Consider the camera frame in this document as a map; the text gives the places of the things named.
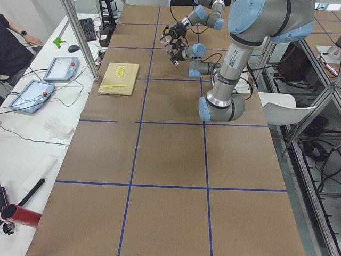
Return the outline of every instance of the wooden cutting board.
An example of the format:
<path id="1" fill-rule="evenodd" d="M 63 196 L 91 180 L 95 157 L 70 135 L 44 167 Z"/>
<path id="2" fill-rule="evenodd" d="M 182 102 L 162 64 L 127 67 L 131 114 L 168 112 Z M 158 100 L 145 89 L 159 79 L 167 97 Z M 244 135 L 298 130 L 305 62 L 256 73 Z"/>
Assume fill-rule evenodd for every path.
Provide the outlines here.
<path id="1" fill-rule="evenodd" d="M 110 63 L 98 93 L 131 96 L 133 94 L 139 68 L 139 64 Z"/>

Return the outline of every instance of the keyboard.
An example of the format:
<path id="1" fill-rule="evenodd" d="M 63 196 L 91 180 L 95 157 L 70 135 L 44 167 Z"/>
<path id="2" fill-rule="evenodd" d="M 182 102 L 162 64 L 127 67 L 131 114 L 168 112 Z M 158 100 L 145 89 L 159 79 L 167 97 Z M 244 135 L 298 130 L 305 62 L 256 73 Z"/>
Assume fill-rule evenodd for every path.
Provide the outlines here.
<path id="1" fill-rule="evenodd" d="M 96 31 L 95 31 L 95 26 L 94 26 L 94 23 L 92 22 L 92 19 L 91 18 L 81 19 L 79 20 L 79 22 L 84 32 L 86 40 L 88 42 L 96 40 L 97 39 Z"/>

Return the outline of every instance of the label sticker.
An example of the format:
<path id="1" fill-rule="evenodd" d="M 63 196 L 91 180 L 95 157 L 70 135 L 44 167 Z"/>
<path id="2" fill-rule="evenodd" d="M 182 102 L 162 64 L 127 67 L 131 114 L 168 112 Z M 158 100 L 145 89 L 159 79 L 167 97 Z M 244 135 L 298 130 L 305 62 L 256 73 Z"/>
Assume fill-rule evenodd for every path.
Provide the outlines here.
<path id="1" fill-rule="evenodd" d="M 230 45 L 229 51 L 225 57 L 225 63 L 229 67 L 236 69 L 240 63 L 240 60 L 243 54 L 244 54 L 244 51 L 242 49 L 239 49 Z"/>

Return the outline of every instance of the green object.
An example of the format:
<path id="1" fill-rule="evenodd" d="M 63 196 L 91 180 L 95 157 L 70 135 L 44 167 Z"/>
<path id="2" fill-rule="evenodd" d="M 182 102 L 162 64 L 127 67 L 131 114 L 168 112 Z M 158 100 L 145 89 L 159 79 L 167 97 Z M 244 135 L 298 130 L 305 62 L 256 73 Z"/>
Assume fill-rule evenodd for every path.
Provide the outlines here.
<path id="1" fill-rule="evenodd" d="M 53 40 L 53 43 L 57 46 L 57 48 L 60 48 L 60 43 L 65 43 L 65 40 L 60 39 L 57 37 L 55 40 Z"/>

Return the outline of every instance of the white desk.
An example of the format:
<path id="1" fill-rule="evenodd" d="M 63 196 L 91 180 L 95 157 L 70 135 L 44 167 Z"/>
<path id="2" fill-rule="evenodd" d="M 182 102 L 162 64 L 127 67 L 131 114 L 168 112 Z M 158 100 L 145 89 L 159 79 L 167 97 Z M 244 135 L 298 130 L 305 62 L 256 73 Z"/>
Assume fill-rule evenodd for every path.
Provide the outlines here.
<path id="1" fill-rule="evenodd" d="M 79 18 L 89 18 L 93 15 L 79 14 Z M 81 50 L 74 53 L 68 52 L 70 45 L 78 45 L 76 38 L 70 26 L 67 27 L 61 39 L 66 40 L 61 43 L 61 48 L 57 48 L 53 44 L 53 40 L 59 35 L 60 31 L 67 22 L 65 17 L 54 33 L 45 43 L 38 56 L 31 64 L 33 70 L 48 68 L 53 57 L 56 56 L 73 56 L 79 59 L 79 68 L 76 76 L 80 73 L 83 66 L 86 66 Z M 90 41 L 89 43 L 92 55 L 95 56 L 98 51 L 99 42 Z M 41 79 L 45 73 L 38 73 Z M 20 92 L 31 80 L 38 80 L 35 74 L 24 76 L 13 89 L 13 92 Z M 64 106 L 59 100 L 49 99 L 42 108 L 34 115 L 26 115 L 17 112 L 5 113 L 0 115 L 1 126 L 14 131 L 25 138 L 33 140 L 43 140 L 47 142 L 69 144 L 72 136 L 69 139 L 50 139 L 49 131 L 44 129 L 44 124 L 50 118 L 58 118 L 62 125 L 76 128 L 80 112 L 83 110 L 88 94 L 93 84 L 91 73 L 87 68 L 77 79 L 82 85 L 75 81 L 67 85 L 67 83 L 56 83 L 57 90 L 52 97 L 62 100 L 65 104 L 71 104 L 81 92 L 79 99 L 71 106 Z M 0 113 L 9 111 L 9 103 L 15 98 L 14 95 L 9 95 L 0 109 Z M 67 147 L 57 146 L 46 143 L 31 142 L 23 140 L 17 135 L 0 129 L 0 140 L 2 145 L 2 153 L 0 155 L 1 172 L 0 184 L 5 187 L 8 193 L 10 203 L 18 204 L 27 194 L 22 187 L 22 183 L 39 165 L 39 163 L 47 155 L 53 155 L 58 159 L 58 162 L 53 166 L 52 170 L 46 176 L 46 182 L 40 187 L 35 195 L 25 205 L 26 208 L 42 213 L 50 195 L 55 178 L 59 172 L 64 156 L 67 152 Z M 31 243 L 35 228 L 25 225 L 16 224 L 14 234 L 6 235 L 0 231 L 1 256 L 23 256 L 26 254 L 28 246 Z"/>

